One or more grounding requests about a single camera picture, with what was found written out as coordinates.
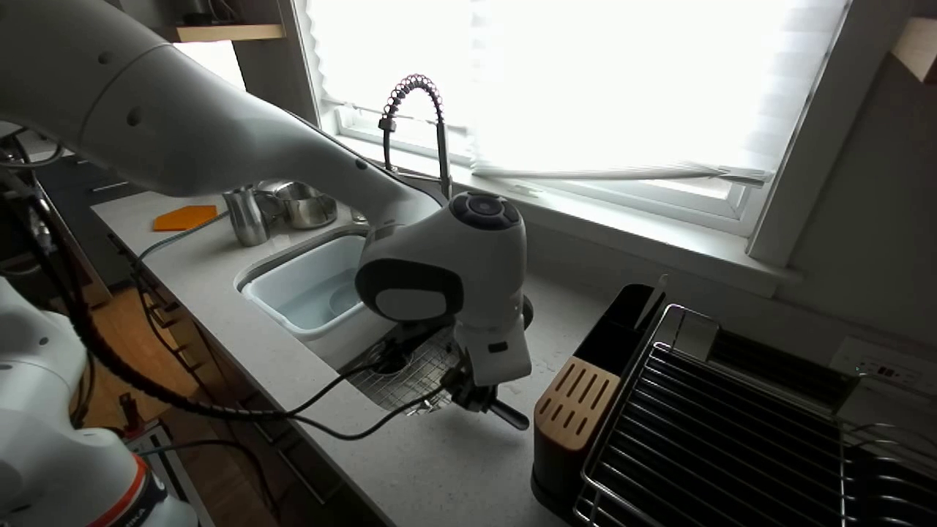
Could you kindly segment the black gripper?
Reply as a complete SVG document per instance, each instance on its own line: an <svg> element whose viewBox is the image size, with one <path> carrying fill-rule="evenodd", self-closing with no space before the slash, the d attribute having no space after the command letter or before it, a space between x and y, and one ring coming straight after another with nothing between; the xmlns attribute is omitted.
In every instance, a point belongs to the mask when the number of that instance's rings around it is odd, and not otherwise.
<svg viewBox="0 0 937 527"><path fill-rule="evenodd" d="M470 414L485 414L498 404L495 386L477 386L469 367L452 367L442 376L442 391L452 404Z"/></svg>

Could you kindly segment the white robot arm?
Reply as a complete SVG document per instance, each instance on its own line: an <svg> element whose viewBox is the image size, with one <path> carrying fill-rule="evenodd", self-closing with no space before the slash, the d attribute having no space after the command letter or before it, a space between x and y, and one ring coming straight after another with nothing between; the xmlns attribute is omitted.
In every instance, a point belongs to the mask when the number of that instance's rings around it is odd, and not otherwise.
<svg viewBox="0 0 937 527"><path fill-rule="evenodd" d="M492 194L395 181L306 120L230 88L107 0L0 0L0 118L157 194L302 181L359 212L354 287L392 322L447 320L477 386L530 373L526 230Z"/></svg>

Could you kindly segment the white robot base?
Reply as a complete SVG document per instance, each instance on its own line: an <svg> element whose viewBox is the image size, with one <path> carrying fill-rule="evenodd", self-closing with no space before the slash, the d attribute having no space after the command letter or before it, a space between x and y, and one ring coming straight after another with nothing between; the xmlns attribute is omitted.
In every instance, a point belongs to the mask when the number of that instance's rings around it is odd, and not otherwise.
<svg viewBox="0 0 937 527"><path fill-rule="evenodd" d="M70 421L81 373L70 320L0 278L0 525L198 527L113 430Z"/></svg>

